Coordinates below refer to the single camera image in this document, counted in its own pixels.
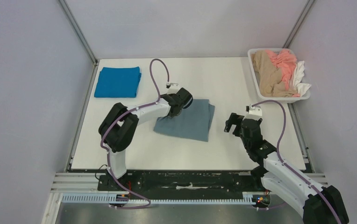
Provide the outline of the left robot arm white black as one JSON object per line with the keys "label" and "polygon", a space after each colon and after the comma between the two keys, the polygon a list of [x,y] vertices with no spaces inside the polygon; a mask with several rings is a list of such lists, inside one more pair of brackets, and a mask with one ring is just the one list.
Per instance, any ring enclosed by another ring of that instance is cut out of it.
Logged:
{"label": "left robot arm white black", "polygon": [[127,185],[126,152],[139,125],[157,119],[180,115],[193,101],[185,88],[161,95],[155,102],[133,107],[122,103],[113,105],[99,126],[100,146],[107,152],[107,172],[111,175],[109,185],[123,190]]}

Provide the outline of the grey-blue t shirt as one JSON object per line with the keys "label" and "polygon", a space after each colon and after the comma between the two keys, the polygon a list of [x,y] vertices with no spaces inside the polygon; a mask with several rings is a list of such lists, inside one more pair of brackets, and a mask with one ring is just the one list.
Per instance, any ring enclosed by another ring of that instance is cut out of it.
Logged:
{"label": "grey-blue t shirt", "polygon": [[171,137],[208,142],[215,106],[208,99],[194,99],[181,114],[158,118],[153,131]]}

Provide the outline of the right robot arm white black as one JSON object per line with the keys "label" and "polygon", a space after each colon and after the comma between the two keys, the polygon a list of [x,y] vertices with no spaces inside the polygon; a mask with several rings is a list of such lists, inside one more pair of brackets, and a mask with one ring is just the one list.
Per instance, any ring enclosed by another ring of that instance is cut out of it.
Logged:
{"label": "right robot arm white black", "polygon": [[341,193],[334,186],[323,186],[278,155],[277,148],[265,140],[261,133],[262,118],[230,114],[224,132],[235,127],[233,135],[239,137],[252,161],[258,164],[251,173],[250,184],[255,190],[267,189],[278,195],[301,216],[305,224],[347,224],[347,214]]}

